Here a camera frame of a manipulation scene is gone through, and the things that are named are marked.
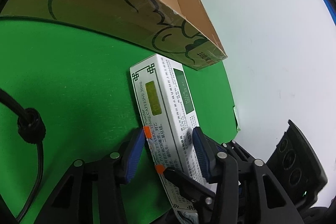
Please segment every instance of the green label panel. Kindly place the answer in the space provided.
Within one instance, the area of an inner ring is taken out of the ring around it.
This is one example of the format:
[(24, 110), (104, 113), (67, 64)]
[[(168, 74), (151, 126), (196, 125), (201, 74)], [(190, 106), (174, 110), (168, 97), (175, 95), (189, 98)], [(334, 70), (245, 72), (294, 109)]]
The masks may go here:
[(159, 102), (159, 97), (156, 92), (154, 81), (150, 81), (145, 84), (146, 92), (149, 100), (149, 105), (151, 106), (152, 114), (159, 115), (162, 113), (162, 109)]
[(178, 69), (174, 69), (178, 88), (181, 92), (182, 101), (184, 104), (185, 112), (188, 114), (194, 110), (193, 102), (191, 101), (190, 91), (187, 86), (187, 80), (185, 79), (184, 72)]

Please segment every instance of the green mat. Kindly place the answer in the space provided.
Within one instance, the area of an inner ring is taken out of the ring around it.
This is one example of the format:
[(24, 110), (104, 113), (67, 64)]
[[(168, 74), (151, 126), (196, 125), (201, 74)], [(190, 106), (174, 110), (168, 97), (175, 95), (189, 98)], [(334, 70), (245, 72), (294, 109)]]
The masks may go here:
[[(153, 52), (97, 33), (52, 23), (0, 20), (0, 87), (36, 108), (47, 128), (41, 191), (23, 219), (38, 212), (70, 164), (114, 151), (140, 126), (129, 68)], [(234, 105), (223, 63), (201, 71), (184, 66), (203, 131), (218, 142), (236, 135)], [(17, 117), (0, 105), (0, 193), (17, 215), (34, 184), (36, 147), (17, 134)], [(132, 183), (122, 186), (129, 224), (148, 224), (170, 207), (144, 150)]]

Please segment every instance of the black cable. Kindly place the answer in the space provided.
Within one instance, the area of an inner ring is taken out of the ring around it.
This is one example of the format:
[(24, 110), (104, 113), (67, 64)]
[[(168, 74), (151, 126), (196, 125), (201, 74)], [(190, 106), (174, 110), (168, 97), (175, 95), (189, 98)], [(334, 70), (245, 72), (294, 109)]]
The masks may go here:
[(26, 120), (27, 123), (31, 122), (31, 117), (23, 109), (23, 107), (2, 89), (0, 89), (0, 103), (3, 103), (20, 118)]
[[(44, 165), (42, 141), (44, 139), (46, 129), (41, 119), (41, 116), (36, 109), (34, 108), (23, 109), (23, 107), (13, 99), (13, 97), (11, 97), (7, 92), (5, 92), (2, 89), (0, 89), (0, 103), (3, 103), (16, 115), (18, 115), (19, 118), (17, 120), (17, 126), (19, 135), (27, 143), (36, 144), (37, 148), (37, 160), (38, 160), (37, 177), (25, 205), (23, 206), (19, 215), (16, 217), (16, 221), (21, 222), (21, 220), (25, 217), (26, 213), (31, 207), (41, 185), (43, 176), (43, 165)], [(8, 212), (10, 212), (10, 210), (6, 206), (5, 202), (0, 203), (0, 215), (2, 213), (8, 214)]]
[(29, 208), (31, 207), (37, 193), (38, 190), (40, 188), (41, 185), (41, 181), (42, 181), (42, 176), (43, 176), (43, 144), (42, 143), (38, 143), (36, 145), (37, 147), (37, 160), (38, 160), (38, 170), (37, 170), (37, 177), (36, 177), (36, 181), (35, 184), (33, 186), (33, 188), (31, 189), (31, 192), (27, 198), (27, 201), (25, 203), (25, 205), (23, 206), (21, 212), (18, 214), (16, 220), (18, 222), (21, 222), (21, 220), (25, 217), (26, 213), (28, 212)]

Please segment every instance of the orange marker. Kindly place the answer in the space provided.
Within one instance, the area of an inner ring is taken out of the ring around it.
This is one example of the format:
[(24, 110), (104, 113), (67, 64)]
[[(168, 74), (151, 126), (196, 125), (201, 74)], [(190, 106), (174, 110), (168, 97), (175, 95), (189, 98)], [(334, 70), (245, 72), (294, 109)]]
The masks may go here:
[(145, 136), (146, 136), (147, 139), (152, 138), (152, 132), (151, 132), (151, 129), (149, 128), (149, 126), (143, 127), (143, 131), (145, 131)]
[(163, 171), (165, 170), (166, 168), (162, 165), (162, 164), (158, 164), (158, 165), (155, 165), (155, 170), (158, 174), (161, 174), (163, 175)]

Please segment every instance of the cardboard box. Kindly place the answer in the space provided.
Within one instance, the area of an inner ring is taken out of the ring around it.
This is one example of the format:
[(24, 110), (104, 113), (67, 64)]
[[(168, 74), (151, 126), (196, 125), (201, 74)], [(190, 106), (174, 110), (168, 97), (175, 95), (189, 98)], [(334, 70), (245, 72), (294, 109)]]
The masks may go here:
[(8, 0), (0, 16), (51, 20), (113, 35), (194, 69), (226, 58), (200, 0)]
[[(154, 164), (175, 167), (205, 185), (192, 142), (199, 126), (182, 64), (155, 54), (130, 69), (142, 124)], [(195, 213), (193, 204), (159, 174), (172, 208)]]

